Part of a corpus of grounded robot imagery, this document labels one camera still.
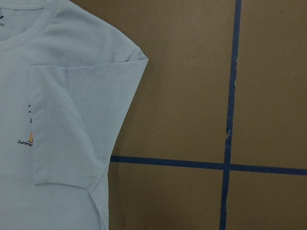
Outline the light blue t-shirt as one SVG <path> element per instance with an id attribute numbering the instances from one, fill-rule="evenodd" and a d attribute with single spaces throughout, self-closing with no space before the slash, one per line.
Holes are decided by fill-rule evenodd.
<path id="1" fill-rule="evenodd" d="M 1 1 L 1 229 L 109 228 L 110 157 L 147 62 L 72 1 Z"/>

